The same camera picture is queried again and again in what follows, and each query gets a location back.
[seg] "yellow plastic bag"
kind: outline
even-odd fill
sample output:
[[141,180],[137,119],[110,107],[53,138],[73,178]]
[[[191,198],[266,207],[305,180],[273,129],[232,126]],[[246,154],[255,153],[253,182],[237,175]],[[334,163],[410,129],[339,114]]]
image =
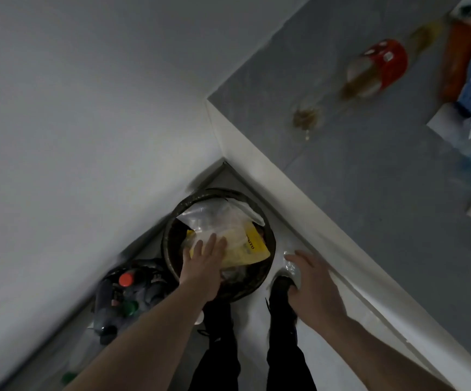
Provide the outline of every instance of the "yellow plastic bag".
[[226,237],[228,243],[222,268],[251,265],[270,257],[252,218],[225,199],[196,203],[178,219],[193,229],[189,230],[184,242],[184,249],[190,249],[191,256],[198,240],[206,242],[212,233],[216,233],[218,238]]

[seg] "person's left hand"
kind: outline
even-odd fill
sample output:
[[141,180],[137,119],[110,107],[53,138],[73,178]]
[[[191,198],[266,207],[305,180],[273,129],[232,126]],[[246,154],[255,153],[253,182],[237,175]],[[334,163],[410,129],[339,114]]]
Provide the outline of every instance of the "person's left hand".
[[219,291],[221,262],[227,248],[226,238],[216,239],[216,234],[212,233],[205,247],[202,240],[198,241],[192,258],[188,249],[183,250],[183,268],[179,277],[180,285],[196,283],[196,288],[205,288],[207,301],[213,300]]

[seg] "person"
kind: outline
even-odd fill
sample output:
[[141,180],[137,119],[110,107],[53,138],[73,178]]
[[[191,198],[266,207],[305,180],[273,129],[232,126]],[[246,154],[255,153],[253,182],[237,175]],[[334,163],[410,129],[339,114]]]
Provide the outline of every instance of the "person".
[[[212,235],[204,246],[197,243],[192,258],[186,252],[179,287],[141,315],[66,390],[166,390],[203,308],[209,349],[190,390],[237,390],[240,366],[230,305],[207,303],[219,290],[226,245],[225,238],[217,240]],[[304,251],[285,258],[301,270],[301,288],[286,276],[278,276],[272,283],[267,390],[316,390],[297,347],[297,317],[330,344],[370,391],[452,390],[346,315],[324,260]]]

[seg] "black shoe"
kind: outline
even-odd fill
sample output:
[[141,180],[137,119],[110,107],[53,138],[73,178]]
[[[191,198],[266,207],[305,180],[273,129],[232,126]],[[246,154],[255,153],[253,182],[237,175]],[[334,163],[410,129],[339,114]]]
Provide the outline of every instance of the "black shoe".
[[288,303],[288,289],[295,285],[287,276],[277,276],[270,291],[270,345],[277,341],[294,342],[297,344],[297,314]]
[[235,340],[230,303],[208,302],[203,308],[205,330],[198,330],[208,336],[210,346],[221,340]]

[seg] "black pants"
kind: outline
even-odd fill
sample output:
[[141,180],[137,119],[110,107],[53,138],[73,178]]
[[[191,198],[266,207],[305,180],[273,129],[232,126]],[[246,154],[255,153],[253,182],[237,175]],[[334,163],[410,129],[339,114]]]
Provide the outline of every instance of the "black pants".
[[[223,389],[237,391],[237,378],[241,366],[237,358],[236,338],[222,339],[211,344],[201,358],[189,391]],[[296,389],[316,391],[310,370],[306,366],[304,354],[293,340],[270,338],[270,348],[266,357],[268,371],[267,391]]]

